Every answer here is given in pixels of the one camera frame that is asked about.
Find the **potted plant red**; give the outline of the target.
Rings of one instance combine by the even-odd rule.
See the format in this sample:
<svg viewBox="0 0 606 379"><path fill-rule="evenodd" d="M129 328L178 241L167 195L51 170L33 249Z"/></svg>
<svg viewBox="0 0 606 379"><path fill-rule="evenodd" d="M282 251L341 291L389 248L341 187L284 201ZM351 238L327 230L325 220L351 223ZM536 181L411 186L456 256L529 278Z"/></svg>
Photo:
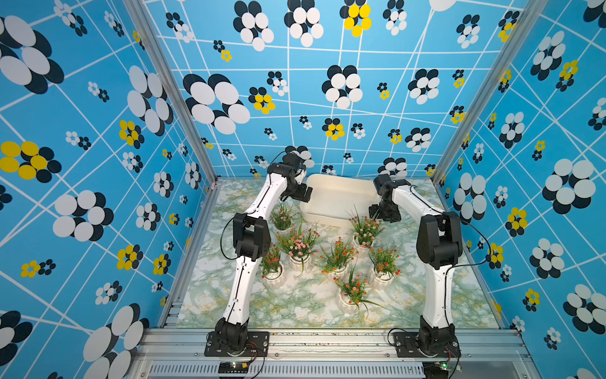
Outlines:
<svg viewBox="0 0 606 379"><path fill-rule="evenodd" d="M399 258L398 250L396 247L371 248L369 257L372 261L372 287L384 290L401 273L401 269L396 264Z"/></svg>
<svg viewBox="0 0 606 379"><path fill-rule="evenodd" d="M281 262L281 252L276 245L271 245L268 253L263 257L260 269L266 287L277 290L284 285L286 276Z"/></svg>

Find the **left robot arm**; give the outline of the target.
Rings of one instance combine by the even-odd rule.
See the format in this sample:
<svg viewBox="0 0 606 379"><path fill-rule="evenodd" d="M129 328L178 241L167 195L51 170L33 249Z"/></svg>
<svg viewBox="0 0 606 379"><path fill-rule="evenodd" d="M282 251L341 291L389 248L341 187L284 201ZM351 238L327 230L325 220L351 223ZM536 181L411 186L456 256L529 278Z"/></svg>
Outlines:
<svg viewBox="0 0 606 379"><path fill-rule="evenodd" d="M271 246L268 226L271 211L278 201L284 202L289 197L309 201L312 188L304 184L303 179L307 168L313 165L309 150L287 147L282 160L268 166L264 185L252 205L231 219L235 279L226 309L215 327L215 336L229 352L241 352L246 348L253 282Z"/></svg>

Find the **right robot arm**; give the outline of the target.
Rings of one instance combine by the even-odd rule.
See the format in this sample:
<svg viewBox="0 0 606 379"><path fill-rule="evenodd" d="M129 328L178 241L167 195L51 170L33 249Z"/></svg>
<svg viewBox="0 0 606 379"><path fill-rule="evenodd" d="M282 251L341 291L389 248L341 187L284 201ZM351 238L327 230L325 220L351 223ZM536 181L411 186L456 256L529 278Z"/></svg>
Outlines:
<svg viewBox="0 0 606 379"><path fill-rule="evenodd" d="M451 314L452 282L462 256L459 219L433 206L405 179L378 175L373 184L380 202L369 207L369 215L390 223L401 220L406 211L419 224L416 251L425 265L425 307L421 315L418 345L426 355L443 350L461 356Z"/></svg>

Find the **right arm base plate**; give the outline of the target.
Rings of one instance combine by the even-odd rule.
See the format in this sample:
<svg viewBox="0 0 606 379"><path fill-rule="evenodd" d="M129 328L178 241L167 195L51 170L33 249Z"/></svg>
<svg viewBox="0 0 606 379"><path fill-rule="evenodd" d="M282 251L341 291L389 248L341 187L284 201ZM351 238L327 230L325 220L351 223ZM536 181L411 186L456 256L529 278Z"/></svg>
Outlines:
<svg viewBox="0 0 606 379"><path fill-rule="evenodd" d="M421 330L409 333L396 329L388 333L388 343L394 347L399 358L460 358L460 343L456 336L445 330L437 333Z"/></svg>

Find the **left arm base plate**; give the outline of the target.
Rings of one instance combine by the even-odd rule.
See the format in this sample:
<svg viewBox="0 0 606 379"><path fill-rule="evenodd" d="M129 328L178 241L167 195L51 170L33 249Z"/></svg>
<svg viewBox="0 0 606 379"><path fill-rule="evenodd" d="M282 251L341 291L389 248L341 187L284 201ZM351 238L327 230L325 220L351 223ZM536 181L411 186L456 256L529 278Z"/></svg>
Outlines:
<svg viewBox="0 0 606 379"><path fill-rule="evenodd" d="M206 357L218 358L260 358L268 355L270 333L249 331L244 336L237 335L229 341L217 332L208 333L205 344Z"/></svg>

